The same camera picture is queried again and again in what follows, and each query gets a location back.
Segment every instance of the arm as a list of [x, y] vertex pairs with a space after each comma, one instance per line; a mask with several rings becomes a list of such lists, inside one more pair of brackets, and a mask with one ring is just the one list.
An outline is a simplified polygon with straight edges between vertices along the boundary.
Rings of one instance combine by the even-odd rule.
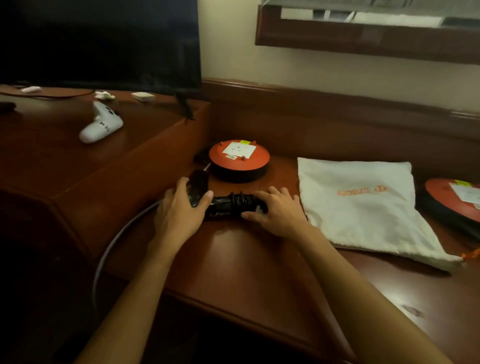
[[188, 178], [182, 177], [175, 194], [165, 192], [155, 217], [156, 235], [147, 256], [112, 311], [87, 343], [75, 364], [134, 364], [142, 359], [158, 300], [175, 255], [200, 227], [213, 192], [190, 206]]
[[267, 215], [248, 212], [242, 217], [295, 243], [360, 362], [452, 363], [307, 221], [298, 196], [291, 198], [286, 188], [269, 191], [255, 193], [267, 203]]

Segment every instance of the forearm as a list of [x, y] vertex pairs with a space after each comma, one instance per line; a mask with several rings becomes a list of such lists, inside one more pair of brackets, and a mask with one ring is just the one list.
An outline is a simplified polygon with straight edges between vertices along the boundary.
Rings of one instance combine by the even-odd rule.
[[323, 236], [305, 226], [294, 239], [362, 363], [451, 363]]
[[134, 364], [141, 361], [174, 256], [158, 249], [142, 262], [75, 364]]

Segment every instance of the hand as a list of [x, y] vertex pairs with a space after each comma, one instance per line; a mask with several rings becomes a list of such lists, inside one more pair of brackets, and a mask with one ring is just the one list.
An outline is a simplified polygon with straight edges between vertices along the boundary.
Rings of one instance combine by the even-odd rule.
[[275, 187], [269, 187], [267, 192], [258, 191], [253, 193], [256, 197], [265, 201], [268, 206], [268, 214], [256, 212], [244, 212], [242, 217], [248, 221], [258, 222], [264, 229], [282, 238], [294, 239], [298, 229], [302, 229], [308, 220], [300, 205], [300, 197], [290, 196], [284, 187], [280, 192]]
[[155, 238], [150, 242], [148, 250], [156, 250], [158, 246], [167, 248], [176, 254], [202, 224], [205, 211], [213, 199], [213, 191], [202, 197], [197, 207], [192, 207], [187, 195], [187, 177], [177, 182], [177, 190], [169, 189], [158, 205], [155, 216]]

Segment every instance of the person's right arm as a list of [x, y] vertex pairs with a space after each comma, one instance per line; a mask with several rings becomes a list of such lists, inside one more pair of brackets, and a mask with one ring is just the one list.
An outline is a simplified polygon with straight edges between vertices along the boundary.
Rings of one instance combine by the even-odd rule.
[[298, 196], [290, 197], [286, 188], [270, 187], [269, 192], [255, 193], [267, 203], [268, 214], [242, 217], [295, 243], [361, 363], [452, 363], [308, 222]]

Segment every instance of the person's left hand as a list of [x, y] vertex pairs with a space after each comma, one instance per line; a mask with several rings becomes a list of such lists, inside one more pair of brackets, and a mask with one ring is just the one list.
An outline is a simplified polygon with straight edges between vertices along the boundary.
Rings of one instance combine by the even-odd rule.
[[187, 177], [177, 182], [177, 190], [169, 189], [160, 202], [155, 216], [155, 238], [148, 251], [161, 247], [175, 255], [183, 243], [196, 233], [205, 217], [205, 211], [212, 202], [213, 191], [202, 197], [197, 207], [192, 207], [187, 195]]

